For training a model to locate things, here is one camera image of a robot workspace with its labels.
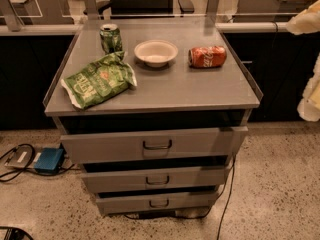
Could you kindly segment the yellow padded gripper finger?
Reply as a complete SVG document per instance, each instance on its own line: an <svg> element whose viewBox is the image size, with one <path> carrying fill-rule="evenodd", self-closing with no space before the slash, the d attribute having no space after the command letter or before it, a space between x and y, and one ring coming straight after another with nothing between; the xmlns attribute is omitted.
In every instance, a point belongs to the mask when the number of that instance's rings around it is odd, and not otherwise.
<svg viewBox="0 0 320 240"><path fill-rule="evenodd" d="M305 121L317 122L320 120L320 54L313 69L313 76L308 80L303 91L297 111Z"/></svg>
<svg viewBox="0 0 320 240"><path fill-rule="evenodd" d="M292 17L286 24L286 29L294 34L309 34L320 31L320 0L307 9Z"/></svg>

